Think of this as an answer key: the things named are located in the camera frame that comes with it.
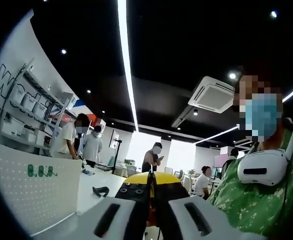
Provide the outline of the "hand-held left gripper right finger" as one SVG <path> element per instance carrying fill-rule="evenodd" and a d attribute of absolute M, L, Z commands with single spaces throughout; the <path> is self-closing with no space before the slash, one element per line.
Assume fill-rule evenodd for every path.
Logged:
<path fill-rule="evenodd" d="M 227 215 L 198 196 L 190 196 L 173 175 L 155 172 L 156 225 L 164 240 L 265 240 L 231 226 Z"/>

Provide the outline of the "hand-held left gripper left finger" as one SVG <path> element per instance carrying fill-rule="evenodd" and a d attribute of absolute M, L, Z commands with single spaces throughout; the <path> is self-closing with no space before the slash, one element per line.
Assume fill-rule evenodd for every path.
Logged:
<path fill-rule="evenodd" d="M 149 218 L 148 173 L 127 178 L 114 197 L 35 236 L 36 240 L 143 240 Z"/>

